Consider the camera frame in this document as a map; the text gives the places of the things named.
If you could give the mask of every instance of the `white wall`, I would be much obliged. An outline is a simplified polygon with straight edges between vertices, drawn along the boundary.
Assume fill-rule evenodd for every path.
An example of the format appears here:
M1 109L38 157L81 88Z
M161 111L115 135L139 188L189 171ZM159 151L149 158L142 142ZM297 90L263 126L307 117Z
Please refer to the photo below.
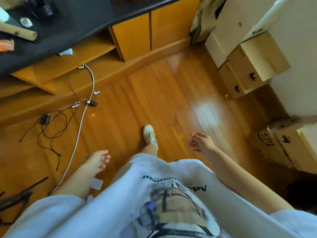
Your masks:
M273 90L290 116L317 115L317 0L290 0L269 32L291 65Z

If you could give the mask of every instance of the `person's right hand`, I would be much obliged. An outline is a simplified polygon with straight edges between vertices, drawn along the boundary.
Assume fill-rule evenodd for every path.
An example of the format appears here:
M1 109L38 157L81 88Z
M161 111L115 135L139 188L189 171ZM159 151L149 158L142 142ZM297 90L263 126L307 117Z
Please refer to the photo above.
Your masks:
M209 150L217 149L211 137L205 133L192 133L191 137L192 138L188 140L188 146L192 148L194 152L206 155Z

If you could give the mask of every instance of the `cabinet door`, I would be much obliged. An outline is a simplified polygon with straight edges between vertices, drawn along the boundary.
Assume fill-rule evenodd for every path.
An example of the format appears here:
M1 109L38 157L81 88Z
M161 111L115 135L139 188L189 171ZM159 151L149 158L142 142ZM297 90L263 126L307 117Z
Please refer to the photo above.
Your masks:
M114 25L112 29L126 62L150 52L148 13Z
M155 50L188 37L200 0L180 0L150 13Z

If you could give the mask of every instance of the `cord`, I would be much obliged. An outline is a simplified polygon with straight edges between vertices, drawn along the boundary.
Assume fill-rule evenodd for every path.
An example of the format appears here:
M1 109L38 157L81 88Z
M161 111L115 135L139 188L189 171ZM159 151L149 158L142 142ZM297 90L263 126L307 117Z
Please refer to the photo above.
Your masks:
M94 92L94 90L95 90L95 78L94 78L94 76L93 76L93 72L90 70L90 68L89 68L86 64L84 64L84 67L88 69L88 71L89 71L89 73L90 73L90 75L91 75L91 77L92 77L92 79L93 79L93 90L92 90L91 95L90 95L90 98L89 98L89 101L91 101L91 98L93 97L93 92ZM88 107L88 104L86 104L86 107L85 107L85 109L84 109L84 112L82 113L82 116L81 116L81 122L80 122L80 125L79 125L77 140L76 140L76 144L75 144L75 147L74 147L74 150L73 150L73 154L72 154L72 156L71 156L71 158L70 158L70 161L69 161L69 163L68 163L68 166L67 166L67 168L66 168L66 170L65 170L65 172L64 172L64 174L63 174L63 176L62 176L62 178L61 178L61 180L60 180L60 182L59 182L58 185L53 189L52 193L57 189L57 187L58 187L59 185L61 185L61 183L62 183L62 181L63 181L63 179L64 179L64 177L65 177L65 175L66 175L66 173L67 173L67 171L68 171L68 169L69 169L69 166L70 166L70 164L71 164L71 162L72 162L72 160L73 160L73 157L74 157L74 154L75 154L75 151L76 151L76 148L77 148L78 140L79 140L79 134L80 134L80 130L81 130L82 121L83 121L83 119L84 119L84 115L85 115L85 112L86 112L87 107Z

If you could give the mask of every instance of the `white sneaker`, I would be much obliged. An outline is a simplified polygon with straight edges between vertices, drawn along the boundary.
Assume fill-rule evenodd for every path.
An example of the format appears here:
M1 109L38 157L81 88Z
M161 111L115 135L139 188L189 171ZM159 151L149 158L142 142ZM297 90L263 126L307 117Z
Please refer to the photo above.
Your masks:
M154 144L156 146L156 150L159 150L159 146L158 143L156 141L155 138L155 133L154 133L154 129L151 125L145 125L144 129L143 129L143 135L144 135L144 139L147 143L147 145L149 144Z

